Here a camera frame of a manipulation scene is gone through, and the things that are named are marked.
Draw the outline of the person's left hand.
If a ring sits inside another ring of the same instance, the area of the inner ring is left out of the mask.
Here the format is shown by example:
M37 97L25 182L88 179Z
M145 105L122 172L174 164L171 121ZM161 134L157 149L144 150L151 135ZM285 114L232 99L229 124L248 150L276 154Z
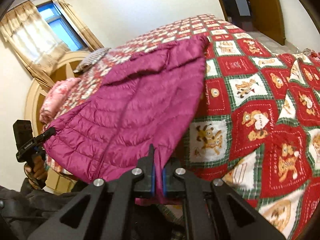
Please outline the person's left hand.
M34 167L31 168L28 164L25 164L24 171L28 177L30 183L35 182L36 180L46 181L48 172L44 166L44 160L40 155L37 155L33 158Z

